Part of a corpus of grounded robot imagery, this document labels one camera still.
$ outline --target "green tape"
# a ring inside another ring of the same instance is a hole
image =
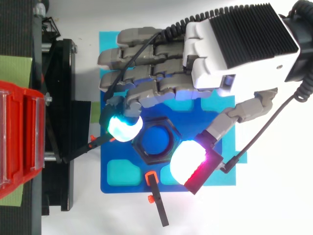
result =
[[[20,185],[14,192],[0,200],[0,206],[20,207],[23,196],[23,185]]]
[[[32,58],[0,56],[0,80],[28,87]]]
[[[90,123],[98,123],[100,119],[100,114],[101,114],[100,102],[92,102]]]
[[[28,87],[32,58],[0,55],[0,80]],[[0,206],[20,207],[23,185],[0,200]]]

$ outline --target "red plastic crate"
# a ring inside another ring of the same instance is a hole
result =
[[[44,166],[45,98],[0,81],[0,199]]]

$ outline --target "light blue foam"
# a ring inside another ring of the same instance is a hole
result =
[[[107,165],[108,184],[110,186],[137,186],[142,177],[138,166],[129,160],[111,160]]]

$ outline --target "orange clip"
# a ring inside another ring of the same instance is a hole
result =
[[[97,138],[96,138],[95,136],[93,136],[93,135],[90,136],[91,142],[95,141],[96,139],[97,139]]]
[[[153,203],[153,202],[155,202],[155,198],[154,198],[152,195],[149,195],[149,196],[148,196],[148,201],[149,201],[150,203]]]
[[[156,179],[156,183],[158,184],[157,173],[156,173],[154,170],[151,170],[151,171],[148,171],[148,172],[145,174],[145,178],[146,178],[147,185],[150,186],[150,182],[149,182],[149,179],[148,179],[148,176],[149,176],[149,175],[154,175],[154,176],[155,176],[155,179]]]

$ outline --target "black metal frame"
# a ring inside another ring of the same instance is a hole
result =
[[[56,161],[45,162],[43,169],[42,215],[49,215],[49,206],[69,211],[73,206],[74,161],[70,156],[88,143],[91,102],[75,99],[75,54],[71,39],[53,41],[49,53],[43,53],[43,92],[52,102],[46,108],[46,146]]]

